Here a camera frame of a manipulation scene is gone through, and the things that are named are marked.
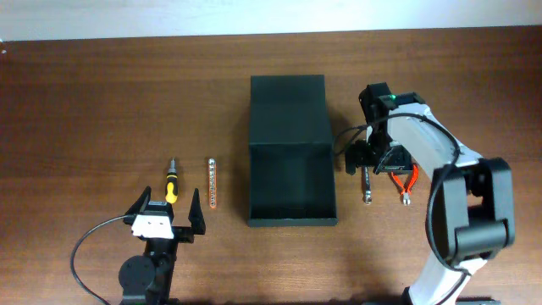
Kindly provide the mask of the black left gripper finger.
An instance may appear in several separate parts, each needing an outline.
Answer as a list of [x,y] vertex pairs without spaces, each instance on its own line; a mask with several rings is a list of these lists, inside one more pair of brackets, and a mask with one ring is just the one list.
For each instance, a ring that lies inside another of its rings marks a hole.
[[147,186],[139,198],[130,206],[130,208],[125,212],[125,215],[138,214],[141,209],[148,204],[152,194],[152,188]]
[[206,234],[207,227],[202,213],[200,192],[197,188],[194,190],[192,196],[188,220],[191,223],[191,230],[194,235],[203,236]]

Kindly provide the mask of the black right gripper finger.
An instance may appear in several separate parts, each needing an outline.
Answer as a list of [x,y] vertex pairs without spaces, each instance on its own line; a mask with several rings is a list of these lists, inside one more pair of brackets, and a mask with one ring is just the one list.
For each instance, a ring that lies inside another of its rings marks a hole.
[[411,154],[403,146],[390,147],[373,168],[373,173],[410,174],[413,171]]
[[357,140],[345,151],[346,173],[354,175],[358,168],[368,164],[368,144],[364,140]]

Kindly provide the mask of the red handled small cutters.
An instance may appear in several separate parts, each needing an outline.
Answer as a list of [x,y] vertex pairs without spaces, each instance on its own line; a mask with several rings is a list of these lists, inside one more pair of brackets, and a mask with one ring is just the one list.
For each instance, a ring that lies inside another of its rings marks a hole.
[[409,206],[412,203],[412,189],[418,181],[419,167],[417,164],[412,165],[412,172],[408,175],[405,182],[402,182],[399,176],[395,173],[390,173],[390,178],[398,188],[401,202],[404,206]]

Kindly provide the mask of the silver ring spanner wrench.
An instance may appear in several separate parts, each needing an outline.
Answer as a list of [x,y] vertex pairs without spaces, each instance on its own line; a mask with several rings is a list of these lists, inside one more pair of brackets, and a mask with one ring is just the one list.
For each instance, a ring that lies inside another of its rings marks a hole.
[[367,205],[370,205],[372,203],[372,190],[371,190],[371,184],[370,184],[369,167],[363,168],[363,190],[364,190],[363,200]]

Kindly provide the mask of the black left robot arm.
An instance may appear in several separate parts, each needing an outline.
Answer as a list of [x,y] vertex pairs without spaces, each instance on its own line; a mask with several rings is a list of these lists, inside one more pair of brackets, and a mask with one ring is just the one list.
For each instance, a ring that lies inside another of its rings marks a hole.
[[170,296],[174,266],[180,244],[191,244],[206,234],[206,224],[195,189],[188,214],[188,226],[173,225],[174,211],[168,202],[153,201],[148,186],[124,214],[134,237],[145,242],[142,255],[128,258],[119,269],[123,304],[179,304]]

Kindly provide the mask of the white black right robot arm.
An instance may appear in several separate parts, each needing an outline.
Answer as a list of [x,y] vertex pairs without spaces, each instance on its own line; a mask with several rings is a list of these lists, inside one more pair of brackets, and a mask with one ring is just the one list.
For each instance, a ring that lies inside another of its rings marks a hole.
[[359,95],[365,124],[340,150],[346,173],[370,168],[431,181],[425,216],[426,264],[400,304],[460,304],[473,275],[515,241],[512,170],[458,141],[415,92],[394,94],[384,82]]

